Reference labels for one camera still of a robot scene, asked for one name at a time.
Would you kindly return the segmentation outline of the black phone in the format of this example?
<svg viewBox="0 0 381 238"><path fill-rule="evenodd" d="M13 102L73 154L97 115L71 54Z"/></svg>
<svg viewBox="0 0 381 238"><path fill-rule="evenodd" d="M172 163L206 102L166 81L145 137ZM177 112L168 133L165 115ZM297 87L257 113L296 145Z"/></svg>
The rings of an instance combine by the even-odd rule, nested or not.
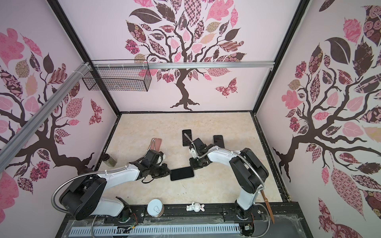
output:
<svg viewBox="0 0 381 238"><path fill-rule="evenodd" d="M220 148L225 148L223 136L222 135L214 135L213 136L213 144L220 147Z"/></svg>
<svg viewBox="0 0 381 238"><path fill-rule="evenodd" d="M191 130L182 130L182 144L184 147L190 146L192 142Z"/></svg>
<svg viewBox="0 0 381 238"><path fill-rule="evenodd" d="M194 177L194 171L191 166L171 170L171 174L170 174L171 181L190 179L193 177Z"/></svg>

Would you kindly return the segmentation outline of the pink phone case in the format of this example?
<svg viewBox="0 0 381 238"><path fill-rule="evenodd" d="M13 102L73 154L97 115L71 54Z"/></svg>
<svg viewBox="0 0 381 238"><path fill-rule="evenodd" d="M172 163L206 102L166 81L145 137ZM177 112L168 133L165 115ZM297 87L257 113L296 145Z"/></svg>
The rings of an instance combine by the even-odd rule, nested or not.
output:
<svg viewBox="0 0 381 238"><path fill-rule="evenodd" d="M153 138L151 140L149 150L154 150L154 151L160 152L161 143L162 143L162 139Z"/></svg>

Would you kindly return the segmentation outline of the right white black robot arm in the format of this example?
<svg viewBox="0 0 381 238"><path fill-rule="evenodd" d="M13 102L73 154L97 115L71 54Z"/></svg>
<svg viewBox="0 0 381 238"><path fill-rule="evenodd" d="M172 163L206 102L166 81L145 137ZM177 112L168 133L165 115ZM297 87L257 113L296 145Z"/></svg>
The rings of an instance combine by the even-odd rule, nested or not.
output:
<svg viewBox="0 0 381 238"><path fill-rule="evenodd" d="M266 188L269 172L251 149L231 151L216 144L207 146L199 138L192 140L185 132L183 139L190 143L190 166L194 170L213 162L230 167L241 187L236 204L244 212L255 205L256 198Z"/></svg>

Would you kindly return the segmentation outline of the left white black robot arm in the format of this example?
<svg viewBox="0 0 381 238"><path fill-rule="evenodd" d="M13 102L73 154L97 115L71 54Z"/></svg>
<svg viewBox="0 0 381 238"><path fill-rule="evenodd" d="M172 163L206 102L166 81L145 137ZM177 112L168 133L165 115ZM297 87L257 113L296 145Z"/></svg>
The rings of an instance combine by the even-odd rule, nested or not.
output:
<svg viewBox="0 0 381 238"><path fill-rule="evenodd" d="M160 139L153 138L146 153L136 161L111 171L89 169L68 180L53 192L52 206L77 221L89 216L109 216L126 223L133 214L131 206L121 197L105 197L104 192L126 182L147 183L147 177L159 179L170 175L170 169L163 162L165 155L159 150L160 144Z"/></svg>

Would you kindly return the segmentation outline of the white round can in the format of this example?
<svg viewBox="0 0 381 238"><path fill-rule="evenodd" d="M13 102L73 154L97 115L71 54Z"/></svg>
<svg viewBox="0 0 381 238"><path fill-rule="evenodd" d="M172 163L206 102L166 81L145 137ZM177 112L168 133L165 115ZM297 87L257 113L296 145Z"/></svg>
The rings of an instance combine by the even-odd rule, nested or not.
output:
<svg viewBox="0 0 381 238"><path fill-rule="evenodd" d="M150 216L158 218L164 213L164 205L161 200L153 199L147 205L147 212Z"/></svg>

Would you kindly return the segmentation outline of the white rabbit figurine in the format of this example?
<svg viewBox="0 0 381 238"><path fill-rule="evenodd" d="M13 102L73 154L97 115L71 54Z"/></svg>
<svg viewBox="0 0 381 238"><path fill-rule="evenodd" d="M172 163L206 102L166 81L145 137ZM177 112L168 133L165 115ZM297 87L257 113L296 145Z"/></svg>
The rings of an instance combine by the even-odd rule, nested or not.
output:
<svg viewBox="0 0 381 238"><path fill-rule="evenodd" d="M198 202L192 202L191 205L187 205L186 206L186 210L187 211L194 211L194 212L204 212L205 211L205 205L204 204L200 204Z"/></svg>

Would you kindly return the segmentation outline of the brown wooden stick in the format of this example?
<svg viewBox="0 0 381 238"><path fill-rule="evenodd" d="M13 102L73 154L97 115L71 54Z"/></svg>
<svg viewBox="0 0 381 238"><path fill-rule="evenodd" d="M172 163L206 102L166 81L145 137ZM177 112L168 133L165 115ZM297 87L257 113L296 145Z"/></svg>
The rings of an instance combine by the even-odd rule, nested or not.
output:
<svg viewBox="0 0 381 238"><path fill-rule="evenodd" d="M267 197L266 197L266 195L265 195L264 190L261 190L261 194L262 194L262 197L263 197L263 199L264 199L264 201L265 201L265 204L266 204L268 213L269 213L269 215L270 215L271 221L272 221L273 224L275 224L275 218L274 218L274 215L273 215L273 212L272 212L270 203L269 203L269 201L268 201L268 199L267 199Z"/></svg>

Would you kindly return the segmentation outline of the back aluminium rail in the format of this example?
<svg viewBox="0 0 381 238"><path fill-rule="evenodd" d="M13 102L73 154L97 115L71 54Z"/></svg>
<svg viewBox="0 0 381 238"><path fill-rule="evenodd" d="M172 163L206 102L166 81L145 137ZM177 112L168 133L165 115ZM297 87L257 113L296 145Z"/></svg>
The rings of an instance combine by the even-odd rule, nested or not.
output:
<svg viewBox="0 0 381 238"><path fill-rule="evenodd" d="M238 61L238 62L93 62L95 67L145 67L149 69L187 69L187 68L273 68L273 61Z"/></svg>

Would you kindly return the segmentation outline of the aluminium rail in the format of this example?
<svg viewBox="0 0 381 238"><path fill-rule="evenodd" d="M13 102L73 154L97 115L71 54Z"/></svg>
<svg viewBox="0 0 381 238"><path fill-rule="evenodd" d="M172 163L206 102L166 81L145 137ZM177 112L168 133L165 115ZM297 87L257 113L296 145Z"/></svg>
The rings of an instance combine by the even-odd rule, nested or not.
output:
<svg viewBox="0 0 381 238"><path fill-rule="evenodd" d="M95 67L145 67L149 69L187 69L187 68L273 68L273 61L238 61L238 62L93 62Z"/></svg>
<svg viewBox="0 0 381 238"><path fill-rule="evenodd" d="M36 112L32 118L15 134L1 150L1 171L16 157L27 141L35 134L46 118L53 112L58 104L64 99L69 91L79 82L91 67L88 62L83 62L72 75L62 84L46 103Z"/></svg>

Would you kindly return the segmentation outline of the left aluminium rail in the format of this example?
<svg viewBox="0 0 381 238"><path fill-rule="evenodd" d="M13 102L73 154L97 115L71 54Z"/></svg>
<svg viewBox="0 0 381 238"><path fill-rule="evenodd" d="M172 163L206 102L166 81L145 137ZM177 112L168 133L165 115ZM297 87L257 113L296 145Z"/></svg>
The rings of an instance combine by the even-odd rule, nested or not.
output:
<svg viewBox="0 0 381 238"><path fill-rule="evenodd" d="M83 62L72 75L62 84L46 103L36 112L32 118L15 134L1 150L1 171L16 157L27 141L35 134L46 118L53 112L58 104L64 99L69 91L79 82L91 67L88 62Z"/></svg>

